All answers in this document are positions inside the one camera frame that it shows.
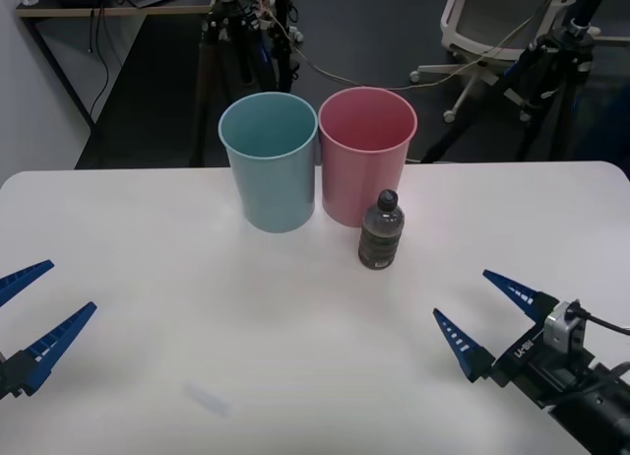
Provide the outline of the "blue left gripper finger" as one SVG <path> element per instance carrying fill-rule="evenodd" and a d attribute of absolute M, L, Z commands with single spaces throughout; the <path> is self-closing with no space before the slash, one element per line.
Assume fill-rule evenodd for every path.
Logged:
<path fill-rule="evenodd" d="M 1 362 L 1 398 L 32 396 L 97 310 L 88 302 L 30 346 Z"/>
<path fill-rule="evenodd" d="M 36 279 L 50 271 L 54 264 L 45 260 L 0 279 L 0 306 L 5 305 Z"/>

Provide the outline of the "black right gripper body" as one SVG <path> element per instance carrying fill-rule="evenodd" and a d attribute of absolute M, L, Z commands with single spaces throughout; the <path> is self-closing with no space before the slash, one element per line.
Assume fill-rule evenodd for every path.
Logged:
<path fill-rule="evenodd" d="M 543 327 L 534 326 L 492 366 L 490 376 L 500 387 L 516 386 L 539 408 L 597 408 L 597 382 L 590 369 L 593 354 L 584 348 L 586 322 L 579 320 L 568 334 L 566 353 L 544 341 Z"/>

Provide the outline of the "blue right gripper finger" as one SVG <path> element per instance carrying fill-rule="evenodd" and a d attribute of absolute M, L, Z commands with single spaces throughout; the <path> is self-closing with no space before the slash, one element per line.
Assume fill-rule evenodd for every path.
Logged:
<path fill-rule="evenodd" d="M 495 272 L 484 270 L 482 275 L 504 293 L 534 323 L 542 322 L 559 304 L 559 300 L 545 292 L 536 291 Z"/>
<path fill-rule="evenodd" d="M 495 357 L 439 309 L 434 308 L 432 315 L 467 380 L 476 382 L 480 378 L 486 379 L 490 375 Z"/>

